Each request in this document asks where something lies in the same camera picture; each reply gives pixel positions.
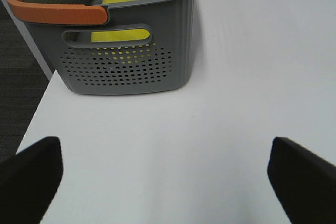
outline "floor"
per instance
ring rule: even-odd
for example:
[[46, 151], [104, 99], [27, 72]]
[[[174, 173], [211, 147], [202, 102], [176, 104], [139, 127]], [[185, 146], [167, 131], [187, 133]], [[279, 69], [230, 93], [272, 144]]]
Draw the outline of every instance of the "floor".
[[0, 2], [0, 162], [14, 155], [48, 79]]

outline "handle cutout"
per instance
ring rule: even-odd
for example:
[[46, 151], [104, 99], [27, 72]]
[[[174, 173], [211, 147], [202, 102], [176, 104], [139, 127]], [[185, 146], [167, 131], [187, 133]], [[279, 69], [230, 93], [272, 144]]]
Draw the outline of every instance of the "handle cutout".
[[151, 33], [143, 28], [114, 30], [114, 31], [94, 31], [91, 34], [91, 42], [119, 42], [135, 41], [149, 38]]

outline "table surface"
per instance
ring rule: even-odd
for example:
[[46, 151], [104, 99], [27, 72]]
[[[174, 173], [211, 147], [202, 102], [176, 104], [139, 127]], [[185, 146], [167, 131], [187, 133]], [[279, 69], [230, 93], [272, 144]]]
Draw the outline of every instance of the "table surface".
[[336, 0], [195, 1], [184, 87], [77, 95], [54, 74], [19, 149], [61, 139], [42, 223], [289, 223], [267, 178], [272, 139], [336, 164]]

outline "gray plastic basket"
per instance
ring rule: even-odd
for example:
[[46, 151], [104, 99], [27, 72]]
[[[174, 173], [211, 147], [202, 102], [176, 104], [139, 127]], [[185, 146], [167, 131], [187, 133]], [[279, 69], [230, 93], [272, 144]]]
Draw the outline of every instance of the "gray plastic basket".
[[[60, 3], [60, 0], [25, 0]], [[141, 0], [101, 5], [104, 25], [27, 23], [37, 46], [66, 86], [80, 94], [139, 94], [177, 89], [191, 74], [194, 0]], [[66, 4], [101, 0], [62, 0]], [[145, 28], [145, 40], [91, 42], [93, 31]]]

